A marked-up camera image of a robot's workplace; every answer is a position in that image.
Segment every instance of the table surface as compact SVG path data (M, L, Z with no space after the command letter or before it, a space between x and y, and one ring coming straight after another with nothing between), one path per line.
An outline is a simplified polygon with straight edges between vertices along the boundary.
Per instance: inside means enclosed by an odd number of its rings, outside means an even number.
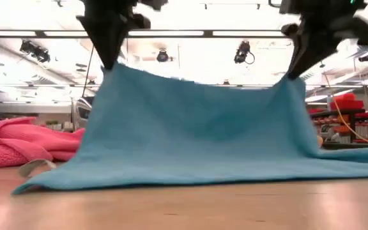
M0 169L0 229L368 230L368 180L33 192Z

